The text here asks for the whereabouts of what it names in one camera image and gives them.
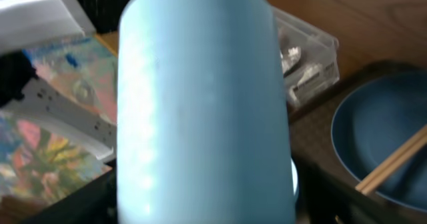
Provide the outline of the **light blue cup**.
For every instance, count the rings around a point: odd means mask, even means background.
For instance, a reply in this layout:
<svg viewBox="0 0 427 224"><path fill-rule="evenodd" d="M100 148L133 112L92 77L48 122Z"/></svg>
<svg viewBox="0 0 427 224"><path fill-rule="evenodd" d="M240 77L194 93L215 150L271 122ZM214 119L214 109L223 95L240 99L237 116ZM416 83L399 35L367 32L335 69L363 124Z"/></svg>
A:
<svg viewBox="0 0 427 224"><path fill-rule="evenodd" d="M119 24L120 223L294 223L266 0L131 0Z"/></svg>

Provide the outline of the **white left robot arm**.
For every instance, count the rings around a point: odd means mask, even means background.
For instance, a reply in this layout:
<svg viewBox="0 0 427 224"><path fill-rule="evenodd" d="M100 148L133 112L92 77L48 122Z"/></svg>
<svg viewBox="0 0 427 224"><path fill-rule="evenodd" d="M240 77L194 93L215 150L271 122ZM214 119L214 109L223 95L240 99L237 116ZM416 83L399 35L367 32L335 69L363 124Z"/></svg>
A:
<svg viewBox="0 0 427 224"><path fill-rule="evenodd" d="M1 110L115 158L117 57L77 0L1 0Z"/></svg>

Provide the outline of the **light blue rice bowl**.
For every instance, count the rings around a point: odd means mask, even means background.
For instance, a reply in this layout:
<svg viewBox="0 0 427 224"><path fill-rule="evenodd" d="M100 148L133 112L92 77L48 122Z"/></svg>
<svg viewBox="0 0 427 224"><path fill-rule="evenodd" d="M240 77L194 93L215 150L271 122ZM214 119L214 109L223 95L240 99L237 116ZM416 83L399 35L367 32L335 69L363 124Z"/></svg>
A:
<svg viewBox="0 0 427 224"><path fill-rule="evenodd" d="M292 163L292 181L293 181L293 191L294 191L294 201L297 202L299 196L299 179L298 179L298 171L296 169L296 165L294 160L291 160Z"/></svg>

